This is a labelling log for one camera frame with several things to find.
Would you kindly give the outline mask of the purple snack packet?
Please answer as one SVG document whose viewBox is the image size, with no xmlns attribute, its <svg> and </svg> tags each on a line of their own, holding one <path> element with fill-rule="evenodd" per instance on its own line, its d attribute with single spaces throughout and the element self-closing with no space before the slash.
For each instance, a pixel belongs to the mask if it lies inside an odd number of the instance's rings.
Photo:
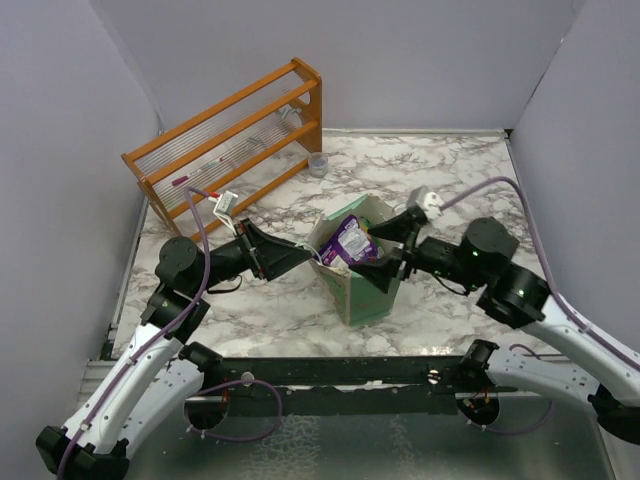
<svg viewBox="0 0 640 480">
<path fill-rule="evenodd" d="M 368 226 L 364 217 L 348 215 L 320 247 L 320 263 L 334 269 L 348 269 L 352 264 L 381 258 L 384 250 L 370 237 Z"/>
</svg>

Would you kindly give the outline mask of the green paper bag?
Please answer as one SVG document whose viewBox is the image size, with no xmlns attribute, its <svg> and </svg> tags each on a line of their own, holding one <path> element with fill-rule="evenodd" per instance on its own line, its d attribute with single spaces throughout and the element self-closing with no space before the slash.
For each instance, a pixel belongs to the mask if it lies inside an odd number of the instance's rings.
<svg viewBox="0 0 640 480">
<path fill-rule="evenodd" d="M 357 326 L 389 315 L 395 302 L 399 282 L 395 280 L 389 292 L 384 294 L 349 268 L 334 269 L 320 263 L 318 253 L 320 247 L 350 214 L 364 217 L 369 223 L 369 232 L 371 226 L 390 219 L 394 212 L 379 197 L 363 195 L 333 213 L 321 215 L 304 244 L 312 249 L 311 268 L 333 301 L 337 315 L 345 325 Z M 390 252 L 394 247 L 390 241 L 374 241 L 382 247 L 384 253 Z"/>
</svg>

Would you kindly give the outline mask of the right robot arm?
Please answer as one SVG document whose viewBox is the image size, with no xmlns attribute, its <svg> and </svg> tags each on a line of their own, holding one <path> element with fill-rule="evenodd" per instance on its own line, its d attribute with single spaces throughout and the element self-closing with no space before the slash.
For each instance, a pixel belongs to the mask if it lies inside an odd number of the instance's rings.
<svg viewBox="0 0 640 480">
<path fill-rule="evenodd" d="M 530 391 L 585 408 L 608 433 L 631 444 L 639 442 L 638 354 L 582 319 L 571 320 L 549 283 L 517 265 L 512 258 L 518 240 L 493 217 L 472 221 L 459 244 L 428 237 L 416 240 L 427 219 L 413 209 L 370 228 L 370 234 L 397 242 L 377 260 L 351 265 L 382 292 L 392 279 L 426 272 L 481 293 L 477 305 L 491 319 L 521 330 L 571 360 L 554 365 L 518 355 L 489 341 L 476 340 L 459 367 L 469 390 L 509 387 Z"/>
</svg>

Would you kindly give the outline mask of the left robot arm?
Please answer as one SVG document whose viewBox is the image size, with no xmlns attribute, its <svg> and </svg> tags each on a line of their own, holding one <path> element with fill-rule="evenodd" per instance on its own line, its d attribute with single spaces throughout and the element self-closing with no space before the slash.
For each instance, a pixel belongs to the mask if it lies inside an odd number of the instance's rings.
<svg viewBox="0 0 640 480">
<path fill-rule="evenodd" d="M 141 444 L 179 404 L 220 385 L 215 364 L 178 356 L 210 307 L 203 295 L 245 271 L 273 280 L 311 257 L 248 219 L 215 249 L 184 236 L 168 240 L 155 271 L 160 284 L 125 353 L 74 415 L 38 435 L 47 470 L 59 479 L 124 478 Z"/>
</svg>

